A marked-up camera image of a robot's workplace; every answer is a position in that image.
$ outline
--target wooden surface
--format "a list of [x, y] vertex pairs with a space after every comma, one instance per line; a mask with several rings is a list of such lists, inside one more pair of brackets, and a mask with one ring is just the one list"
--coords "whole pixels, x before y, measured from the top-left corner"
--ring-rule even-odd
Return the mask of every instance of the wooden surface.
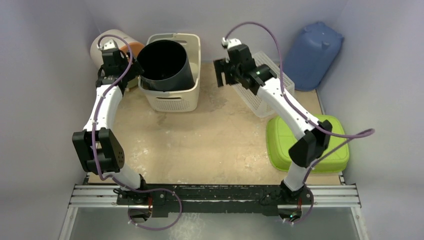
[[[268, 159], [265, 131], [275, 117], [256, 117], [231, 86], [217, 87], [212, 63], [203, 63], [195, 111], [154, 111], [138, 89], [126, 92], [113, 132], [125, 161], [148, 183], [280, 184], [286, 172]], [[321, 114], [315, 91], [296, 92]], [[89, 183], [101, 182], [92, 174]], [[311, 174], [308, 184], [339, 185], [338, 174]]]

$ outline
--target lime green box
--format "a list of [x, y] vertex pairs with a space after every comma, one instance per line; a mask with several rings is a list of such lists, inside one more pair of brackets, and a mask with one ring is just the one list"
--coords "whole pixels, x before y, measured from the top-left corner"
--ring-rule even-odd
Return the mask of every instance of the lime green box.
[[[315, 117], [317, 117], [321, 122], [328, 120], [332, 125], [333, 133], [345, 134], [339, 120], [337, 120], [334, 116], [315, 115]], [[324, 151], [323, 155], [344, 141], [344, 138], [331, 136], [328, 148]], [[292, 163], [289, 156], [289, 148], [295, 143], [295, 136], [281, 117], [274, 117], [268, 122], [266, 125], [266, 147], [268, 149], [269, 160], [276, 169], [285, 172], [289, 170], [290, 164]], [[318, 163], [312, 172], [338, 173], [346, 168], [348, 160], [349, 147], [346, 144]]]

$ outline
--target blue plastic bin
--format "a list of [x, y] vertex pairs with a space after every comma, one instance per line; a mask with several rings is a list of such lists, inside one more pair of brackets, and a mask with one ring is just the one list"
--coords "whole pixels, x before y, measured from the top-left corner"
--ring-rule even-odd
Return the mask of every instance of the blue plastic bin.
[[303, 28], [288, 52], [284, 73], [294, 88], [311, 91], [318, 87], [342, 47], [343, 36], [323, 22]]

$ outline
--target beige plastic basket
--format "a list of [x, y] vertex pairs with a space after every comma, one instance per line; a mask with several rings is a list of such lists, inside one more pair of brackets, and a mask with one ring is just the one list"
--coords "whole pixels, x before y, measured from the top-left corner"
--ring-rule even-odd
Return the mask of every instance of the beige plastic basket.
[[182, 113], [197, 108], [200, 91], [200, 38], [195, 34], [162, 33], [148, 38], [147, 44], [158, 40], [172, 40], [181, 44], [187, 52], [191, 73], [195, 81], [194, 87], [182, 91], [152, 91], [147, 90], [138, 81], [138, 87], [146, 95], [150, 106], [159, 112]]
[[[271, 70], [273, 70], [279, 79], [280, 69], [279, 67], [262, 51], [252, 55], [256, 66], [266, 64]], [[288, 91], [293, 97], [295, 96], [295, 83], [284, 74], [282, 77], [285, 90]], [[274, 109], [268, 105], [262, 98], [254, 95], [250, 90], [245, 89], [241, 84], [233, 85], [234, 90], [243, 99], [244, 103], [252, 110], [252, 112], [259, 118], [265, 118], [273, 113]]]

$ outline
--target white plastic basket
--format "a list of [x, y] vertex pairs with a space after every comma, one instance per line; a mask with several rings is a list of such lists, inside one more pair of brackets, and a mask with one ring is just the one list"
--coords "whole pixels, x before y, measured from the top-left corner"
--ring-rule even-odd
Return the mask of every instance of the white plastic basket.
[[200, 91], [201, 53], [199, 37], [195, 34], [186, 33], [162, 33], [149, 37], [147, 44], [158, 40], [172, 40], [184, 47], [195, 81], [194, 87], [182, 91], [152, 91], [141, 86], [140, 80], [138, 81], [138, 87], [146, 95], [150, 106], [156, 111], [182, 113], [195, 110], [198, 106]]
[[[257, 66], [262, 64], [268, 65], [269, 68], [277, 74], [277, 77], [280, 78], [279, 67], [265, 53], [260, 51], [253, 54], [252, 57], [254, 58], [254, 62]], [[286, 74], [283, 73], [283, 75], [283, 84], [285, 90], [294, 97], [295, 83], [290, 80]], [[245, 89], [241, 84], [233, 85], [233, 88], [257, 117], [265, 118], [275, 112], [264, 100], [254, 95], [250, 90]]]

